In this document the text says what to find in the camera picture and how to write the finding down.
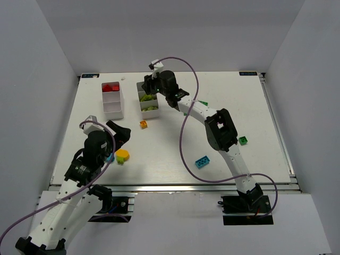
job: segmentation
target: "red object in box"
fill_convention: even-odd
[[[119,91],[119,85],[113,85],[112,91]]]
[[[111,92],[112,88],[110,87],[109,84],[106,84],[103,88],[102,88],[103,92]]]

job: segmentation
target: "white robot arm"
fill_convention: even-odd
[[[172,108],[188,113],[193,101],[188,92],[179,88],[175,74],[169,70],[163,71],[164,66],[157,59],[152,61],[149,67],[153,74],[146,75],[142,85],[146,94],[160,93]],[[235,179],[237,191],[249,207],[255,205],[263,196],[263,192],[260,185],[249,175],[239,150],[237,130],[229,112],[226,109],[215,110],[196,101],[190,116],[205,125],[209,144],[224,158],[232,175],[245,175]]]
[[[190,96],[185,96],[181,101],[178,102],[178,109],[182,113],[188,113],[189,107],[192,104],[192,99]],[[194,102],[191,109],[190,116],[201,122],[203,125],[208,117],[217,114],[215,109],[205,106],[200,102]],[[218,151],[223,157],[224,161],[227,163],[233,176],[241,174],[249,174],[249,170],[242,158],[239,150],[239,145],[233,144],[229,147],[229,151]],[[235,179],[237,190],[246,194],[247,191],[251,191],[255,185],[256,181],[251,176],[245,176]]]
[[[96,121],[94,116],[88,119]],[[106,125],[113,130],[115,150],[120,149],[130,139],[131,130],[112,121]],[[86,222],[97,212],[106,213],[113,206],[110,189],[101,185],[85,189],[99,175],[104,162],[113,152],[112,137],[91,123],[86,123],[82,128],[88,138],[84,148],[74,155],[65,174],[56,197],[60,203],[49,208],[43,220],[27,238],[22,237],[17,241],[15,247],[21,254],[66,255],[69,244]],[[77,191],[80,192],[67,200],[63,199]]]

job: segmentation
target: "white wall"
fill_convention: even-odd
[[[297,178],[312,194],[334,254],[340,254],[339,47],[340,2],[306,0],[267,73]]]
[[[48,187],[77,77],[35,0],[3,0],[0,8],[0,234],[32,212]],[[1,247],[17,254],[16,240]]]
[[[266,72],[304,0],[37,0],[77,74],[145,72],[165,56],[198,71]],[[168,61],[167,68],[187,71]]]

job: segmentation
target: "yellow block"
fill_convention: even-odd
[[[124,158],[124,161],[127,161],[130,157],[130,154],[127,150],[119,149],[118,151],[116,151],[116,156]]]

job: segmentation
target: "cyan lego brick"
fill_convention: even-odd
[[[195,165],[198,169],[208,165],[210,162],[210,159],[207,156],[204,156],[200,158],[199,160],[195,161]]]

